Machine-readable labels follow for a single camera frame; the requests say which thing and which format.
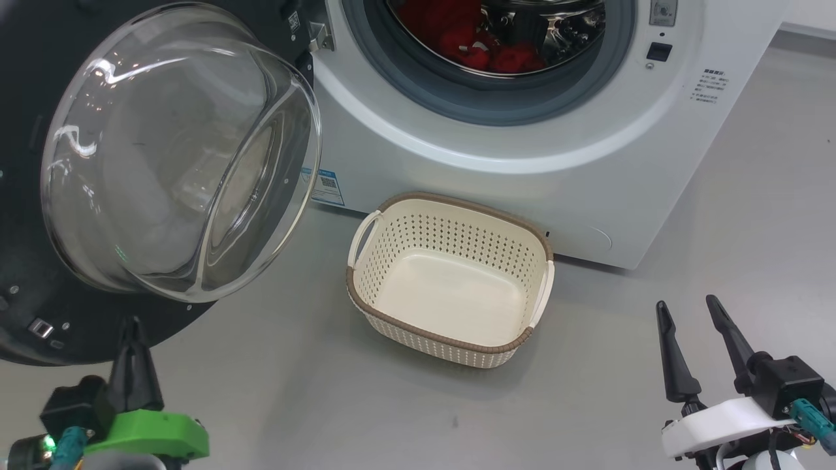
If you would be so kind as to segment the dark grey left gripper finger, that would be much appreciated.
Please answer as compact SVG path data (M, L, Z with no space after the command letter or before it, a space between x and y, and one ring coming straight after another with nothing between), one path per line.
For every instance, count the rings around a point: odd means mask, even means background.
M134 318L134 409L162 411L164 408L161 387L144 327Z
M135 375L137 362L138 319L128 317L123 322L116 357L108 378L108 399L117 413L138 409L137 395L141 389Z

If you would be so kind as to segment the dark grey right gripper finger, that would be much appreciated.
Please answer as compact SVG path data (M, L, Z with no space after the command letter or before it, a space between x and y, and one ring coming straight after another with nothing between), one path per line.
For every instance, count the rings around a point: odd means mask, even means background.
M724 340L726 350L735 373L734 387L738 394L750 396L754 383L754 375L749 371L747 362L754 354L743 333L728 315L725 307L716 295L705 297L707 307L713 320L714 328Z
M677 327L665 301L656 303L656 320L666 399L672 403L696 403L701 384L690 374L677 342Z

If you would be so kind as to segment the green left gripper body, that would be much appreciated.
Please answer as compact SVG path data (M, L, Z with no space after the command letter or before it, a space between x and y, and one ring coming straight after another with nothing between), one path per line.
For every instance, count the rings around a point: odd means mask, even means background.
M197 460L210 455L210 438L188 415L136 410L117 414L107 437L86 445L84 455L104 451Z

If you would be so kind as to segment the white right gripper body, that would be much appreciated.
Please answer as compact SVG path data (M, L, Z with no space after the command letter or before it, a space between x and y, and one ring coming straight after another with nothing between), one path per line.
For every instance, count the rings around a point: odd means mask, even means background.
M717 447L717 455L730 459L734 444L741 450L744 438L790 423L774 419L752 398L728 399L665 425L661 445L668 458L684 458Z

